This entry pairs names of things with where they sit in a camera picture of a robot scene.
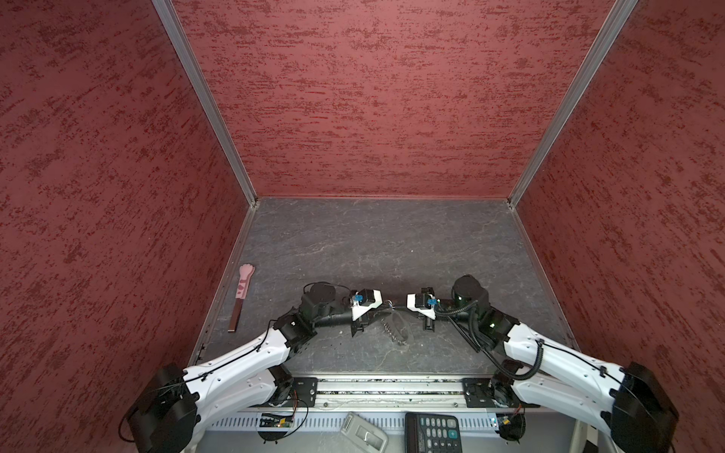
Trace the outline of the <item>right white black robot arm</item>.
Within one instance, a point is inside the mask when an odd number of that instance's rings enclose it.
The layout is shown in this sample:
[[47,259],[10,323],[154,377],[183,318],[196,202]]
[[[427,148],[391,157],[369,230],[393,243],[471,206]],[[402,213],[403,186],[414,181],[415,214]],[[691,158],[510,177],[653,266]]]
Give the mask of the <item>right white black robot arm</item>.
[[444,319],[496,366],[496,391],[583,422],[623,452],[671,452],[679,412],[655,373],[595,359],[553,341],[494,307],[475,277],[464,275],[449,298],[431,288],[407,294],[408,311]]

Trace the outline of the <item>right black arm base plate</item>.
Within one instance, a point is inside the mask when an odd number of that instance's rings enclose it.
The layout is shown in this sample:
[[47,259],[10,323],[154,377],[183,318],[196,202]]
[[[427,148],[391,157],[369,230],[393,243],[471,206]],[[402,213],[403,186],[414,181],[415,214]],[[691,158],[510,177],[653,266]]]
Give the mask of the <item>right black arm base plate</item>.
[[538,408],[538,405],[522,402],[510,386],[497,379],[466,377],[462,379],[463,395],[469,409],[517,409]]

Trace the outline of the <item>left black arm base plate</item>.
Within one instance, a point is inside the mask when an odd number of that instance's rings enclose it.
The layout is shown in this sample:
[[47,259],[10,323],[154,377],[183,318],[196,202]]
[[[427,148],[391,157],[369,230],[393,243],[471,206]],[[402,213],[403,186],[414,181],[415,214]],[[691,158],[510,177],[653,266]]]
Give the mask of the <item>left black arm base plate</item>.
[[292,377],[277,388],[268,405],[294,409],[303,402],[311,408],[315,405],[318,383],[317,377]]

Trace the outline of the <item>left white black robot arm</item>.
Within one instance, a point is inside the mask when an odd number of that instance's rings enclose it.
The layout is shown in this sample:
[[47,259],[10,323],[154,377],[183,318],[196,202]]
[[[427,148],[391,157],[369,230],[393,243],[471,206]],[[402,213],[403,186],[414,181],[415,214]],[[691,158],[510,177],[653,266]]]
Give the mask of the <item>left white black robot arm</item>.
[[294,379],[285,362],[298,355],[319,328],[364,330],[392,311],[379,290],[337,296],[328,282],[307,285],[300,304],[268,322],[264,333],[207,362],[161,368],[126,410],[118,429],[122,441],[140,452],[189,452],[211,424],[251,406],[279,405]]

